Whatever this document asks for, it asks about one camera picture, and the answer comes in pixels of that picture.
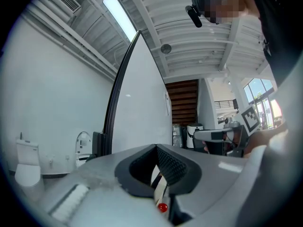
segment ceiling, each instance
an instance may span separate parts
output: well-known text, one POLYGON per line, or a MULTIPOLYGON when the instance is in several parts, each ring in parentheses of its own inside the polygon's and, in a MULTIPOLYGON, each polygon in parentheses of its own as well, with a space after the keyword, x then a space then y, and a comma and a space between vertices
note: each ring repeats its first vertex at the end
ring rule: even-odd
MULTIPOLYGON (((81 12, 68 25, 118 69, 130 44, 126 35, 103 0, 76 1, 81 12)), ((258 19, 247 16, 216 25, 201 18, 203 26, 196 28, 185 12, 191 0, 120 1, 136 29, 142 31, 165 82, 227 77, 229 73, 273 79, 263 54, 258 19), (169 54, 160 52, 163 44, 171 45, 169 54)))

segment person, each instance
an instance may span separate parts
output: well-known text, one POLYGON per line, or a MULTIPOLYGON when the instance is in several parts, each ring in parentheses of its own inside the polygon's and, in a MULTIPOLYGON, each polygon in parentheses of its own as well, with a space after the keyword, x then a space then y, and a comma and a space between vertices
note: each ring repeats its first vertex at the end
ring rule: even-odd
POLYGON ((192 0, 212 23, 232 22, 235 17, 251 15, 261 21, 263 51, 280 86, 295 66, 303 49, 299 17, 301 0, 192 0))

